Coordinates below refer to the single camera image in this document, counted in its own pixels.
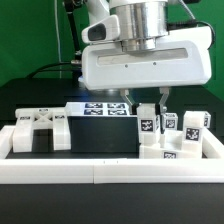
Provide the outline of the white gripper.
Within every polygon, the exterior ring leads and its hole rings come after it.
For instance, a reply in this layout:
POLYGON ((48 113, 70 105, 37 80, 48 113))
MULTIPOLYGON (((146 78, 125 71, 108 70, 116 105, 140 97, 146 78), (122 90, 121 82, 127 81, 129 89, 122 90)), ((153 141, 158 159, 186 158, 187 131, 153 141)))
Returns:
POLYGON ((125 53, 119 43, 96 44, 82 54, 82 73, 90 90, 121 89, 129 113, 137 104, 128 89, 161 87, 160 114, 167 111, 170 86, 201 85, 211 78, 209 27, 173 30, 152 50, 125 53))

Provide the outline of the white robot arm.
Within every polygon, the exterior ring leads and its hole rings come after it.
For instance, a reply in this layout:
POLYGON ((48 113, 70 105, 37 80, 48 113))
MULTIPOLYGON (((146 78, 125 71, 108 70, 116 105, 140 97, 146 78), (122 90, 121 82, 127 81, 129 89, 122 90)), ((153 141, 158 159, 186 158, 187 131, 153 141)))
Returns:
POLYGON ((211 78, 209 48, 215 32, 190 19, 170 23, 167 8, 184 9, 200 0, 64 0, 66 11, 86 5, 89 26, 82 30, 82 74, 90 90, 118 89, 137 108, 129 91, 158 87, 164 105, 172 86, 205 84, 211 78))

